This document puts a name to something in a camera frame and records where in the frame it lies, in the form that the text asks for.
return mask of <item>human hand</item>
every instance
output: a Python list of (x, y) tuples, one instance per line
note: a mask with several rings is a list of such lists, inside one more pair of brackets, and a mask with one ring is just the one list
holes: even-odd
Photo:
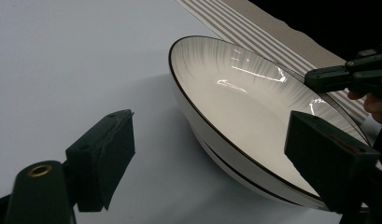
[[(365, 94), (350, 91), (347, 94), (347, 97), (350, 100), (358, 100), (364, 95)], [(382, 99), (378, 99), (374, 97), (371, 93), (367, 93), (363, 107), (366, 112), (371, 113), (372, 118), (374, 118), (374, 120), (382, 124)]]

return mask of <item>dark brown rim line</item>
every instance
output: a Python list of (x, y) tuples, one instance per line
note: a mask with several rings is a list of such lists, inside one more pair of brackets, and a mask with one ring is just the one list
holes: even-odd
[(248, 154), (246, 154), (243, 150), (241, 150), (238, 146), (236, 146), (231, 140), (229, 140), (223, 133), (221, 133), (218, 128), (216, 128), (204, 115), (203, 113), (196, 107), (196, 105), (191, 101), (191, 98), (188, 96), (188, 94), (182, 89), (181, 85), (179, 84), (179, 81), (177, 79), (177, 77), (175, 76), (175, 72), (174, 72), (174, 69), (173, 69), (173, 65), (171, 63), (171, 54), (172, 54), (172, 51), (173, 51), (173, 48), (174, 46), (181, 40), (183, 39), (186, 39), (186, 38), (190, 38), (190, 37), (203, 37), (203, 38), (210, 38), (210, 39), (214, 39), (214, 40), (218, 40), (218, 41), (222, 41), (222, 42), (225, 42), (225, 43), (228, 43), (230, 45), (233, 45), (233, 46), (236, 46), (232, 43), (229, 43), (227, 41), (224, 41), (224, 40), (221, 40), (221, 39), (217, 39), (217, 38), (214, 38), (214, 37), (208, 37), (208, 36), (202, 36), (202, 35), (189, 35), (189, 36), (185, 36), (185, 37), (182, 37), (180, 38), (179, 40), (177, 40), (170, 48), (170, 51), (169, 51), (169, 55), (168, 55), (168, 61), (169, 61), (169, 66), (170, 66), (170, 71), (171, 71), (171, 75), (173, 76), (173, 79), (174, 81), (176, 82), (178, 88), (181, 90), (182, 94), (185, 96), (185, 98), (187, 99), (187, 101), (191, 104), (191, 106), (193, 107), (193, 109), (200, 115), (200, 117), (217, 133), (219, 134), (220, 137), (222, 137), (227, 143), (229, 143), (233, 148), (235, 148), (239, 153), (241, 153), (243, 156), (245, 156), (247, 159), (249, 159), (250, 161), (252, 161), (254, 164), (256, 164), (257, 166), (259, 166), (261, 169), (263, 169), (266, 173), (268, 173), (269, 175), (272, 175), (273, 177), (275, 177), (277, 180), (281, 181), (283, 184), (293, 188), (293, 189), (296, 189), (298, 191), (300, 191), (301, 193), (311, 197), (311, 198), (314, 198), (316, 200), (319, 200), (322, 202), (321, 198), (317, 195), (314, 195), (304, 189), (301, 189), (293, 184), (291, 184), (289, 181), (283, 179), (282, 177), (276, 175), (275, 173), (273, 173), (272, 171), (270, 171), (269, 169), (267, 169), (266, 167), (264, 167), (263, 165), (261, 165), (260, 163), (258, 163), (257, 161), (255, 161), (254, 159), (252, 159), (251, 157), (249, 157)]
[(238, 172), (236, 169), (234, 169), (228, 162), (226, 162), (225, 160), (223, 160), (209, 145), (207, 142), (205, 142), (205, 145), (211, 150), (212, 153), (214, 153), (214, 155), (220, 160), (223, 162), (223, 164), (226, 165), (226, 167), (228, 167), (229, 169), (231, 169), (235, 174), (237, 174), (238, 176), (240, 176), (242, 179), (246, 180), (250, 185), (254, 186), (255, 188), (263, 191), (264, 193), (266, 194), (269, 194), (270, 196), (272, 197), (275, 197), (281, 201), (284, 201), (286, 203), (292, 203), (292, 204), (295, 204), (295, 205), (299, 205), (301, 207), (303, 207), (302, 205), (298, 204), (298, 203), (295, 203), (295, 202), (292, 202), (288, 199), (285, 199), (281, 196), (278, 196), (276, 194), (274, 194), (273, 192), (267, 190), (267, 189), (264, 189), (263, 187), (259, 186), (257, 183), (253, 182), (252, 180), (246, 178), (244, 175), (242, 175), (240, 172)]

